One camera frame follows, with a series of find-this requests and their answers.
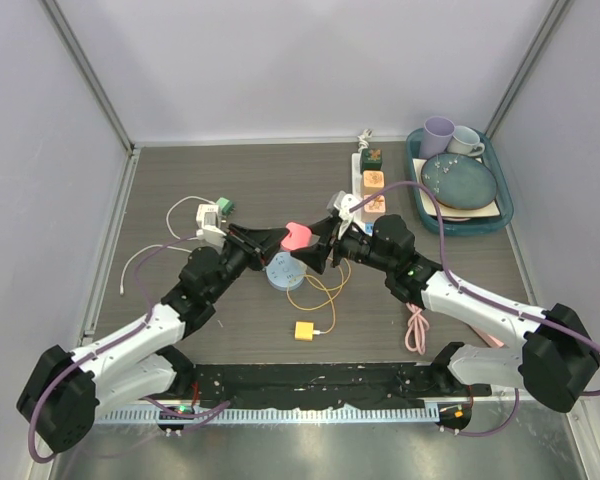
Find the red pink charger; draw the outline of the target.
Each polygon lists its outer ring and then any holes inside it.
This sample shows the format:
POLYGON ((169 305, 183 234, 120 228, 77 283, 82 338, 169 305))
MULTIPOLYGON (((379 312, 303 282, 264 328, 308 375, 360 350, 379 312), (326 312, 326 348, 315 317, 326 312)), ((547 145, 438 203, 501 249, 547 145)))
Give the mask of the red pink charger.
POLYGON ((310 245, 312 232, 309 227, 300 223, 289 222, 286 224, 286 229, 288 234, 281 241, 281 248, 284 251, 291 252, 310 245))

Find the white multicolour power strip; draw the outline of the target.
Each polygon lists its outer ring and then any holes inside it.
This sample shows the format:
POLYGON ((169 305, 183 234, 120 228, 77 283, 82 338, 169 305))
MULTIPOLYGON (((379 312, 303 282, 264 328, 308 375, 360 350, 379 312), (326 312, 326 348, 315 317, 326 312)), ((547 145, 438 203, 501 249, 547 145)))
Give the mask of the white multicolour power strip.
MULTIPOLYGON (((366 200, 370 197, 370 194, 365 192, 365 178, 367 174, 361 171, 361 153, 369 148, 369 139, 371 136, 372 130, 365 129, 358 136, 357 152, 351 155, 352 194, 358 201, 366 200)), ((372 234, 374 222, 385 214, 386 201, 383 195, 375 197, 353 213, 355 222, 363 227, 364 231, 369 235, 372 234)))

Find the pink cube socket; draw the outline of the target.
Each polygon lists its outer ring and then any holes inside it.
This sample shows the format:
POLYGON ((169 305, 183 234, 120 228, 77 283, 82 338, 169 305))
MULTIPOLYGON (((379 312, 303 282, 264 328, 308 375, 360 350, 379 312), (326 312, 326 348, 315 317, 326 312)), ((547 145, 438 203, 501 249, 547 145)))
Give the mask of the pink cube socket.
POLYGON ((386 214, 386 201, 383 195, 379 195, 366 203, 361 209, 361 216, 365 222, 374 222, 377 218, 386 214))

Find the orange cube socket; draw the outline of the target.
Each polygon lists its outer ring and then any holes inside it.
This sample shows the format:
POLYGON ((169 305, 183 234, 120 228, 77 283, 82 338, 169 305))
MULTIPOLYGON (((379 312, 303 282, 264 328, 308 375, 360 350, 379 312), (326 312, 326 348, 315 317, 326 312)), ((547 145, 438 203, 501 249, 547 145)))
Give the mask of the orange cube socket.
POLYGON ((385 177, 381 170, 365 170, 361 177, 362 195, 372 195, 385 188, 385 177))

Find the dark green cube socket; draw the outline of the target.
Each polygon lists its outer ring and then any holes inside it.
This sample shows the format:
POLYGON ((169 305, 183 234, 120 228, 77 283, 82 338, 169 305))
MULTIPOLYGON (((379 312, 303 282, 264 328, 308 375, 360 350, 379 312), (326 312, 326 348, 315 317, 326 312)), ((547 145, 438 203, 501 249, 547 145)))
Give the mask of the dark green cube socket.
POLYGON ((360 171, 380 171, 383 165, 382 150, 365 148, 360 152, 360 171))

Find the pink power strip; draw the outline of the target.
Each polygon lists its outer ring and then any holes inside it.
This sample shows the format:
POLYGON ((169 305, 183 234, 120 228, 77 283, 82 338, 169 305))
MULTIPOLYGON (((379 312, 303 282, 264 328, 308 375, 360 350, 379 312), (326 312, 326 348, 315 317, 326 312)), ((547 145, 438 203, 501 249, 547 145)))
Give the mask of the pink power strip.
POLYGON ((503 348, 505 344, 494 336, 483 332, 482 330, 471 327, 471 329, 490 347, 490 348, 503 348))

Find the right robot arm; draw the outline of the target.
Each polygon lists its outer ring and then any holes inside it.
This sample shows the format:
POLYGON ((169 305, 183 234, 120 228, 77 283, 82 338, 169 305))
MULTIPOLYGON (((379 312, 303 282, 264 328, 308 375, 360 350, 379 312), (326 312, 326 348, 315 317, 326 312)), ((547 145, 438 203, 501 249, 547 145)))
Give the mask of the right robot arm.
POLYGON ((313 225, 318 240, 292 251, 317 273, 346 259, 379 270, 390 293, 404 303, 441 313, 487 333, 500 349, 448 345, 431 371, 437 391, 491 384, 526 390, 542 405, 569 412, 600 367, 600 353, 576 312, 562 304, 546 310, 477 287, 415 249, 415 236, 395 214, 375 221, 371 234, 341 229, 331 216, 313 225))

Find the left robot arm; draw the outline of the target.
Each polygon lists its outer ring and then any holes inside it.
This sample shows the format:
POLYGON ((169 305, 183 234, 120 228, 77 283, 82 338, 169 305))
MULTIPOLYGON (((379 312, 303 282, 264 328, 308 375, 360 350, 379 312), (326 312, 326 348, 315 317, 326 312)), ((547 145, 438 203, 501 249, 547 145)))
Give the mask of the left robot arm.
POLYGON ((248 229, 230 225, 221 248, 202 246, 189 253, 176 286, 147 313, 84 352, 55 345, 38 359, 16 404, 28 420, 29 454, 42 439, 53 453, 77 442, 78 421, 92 423, 96 390, 125 367, 186 338, 214 314, 214 303, 245 269, 263 269, 277 253, 288 229, 248 229))

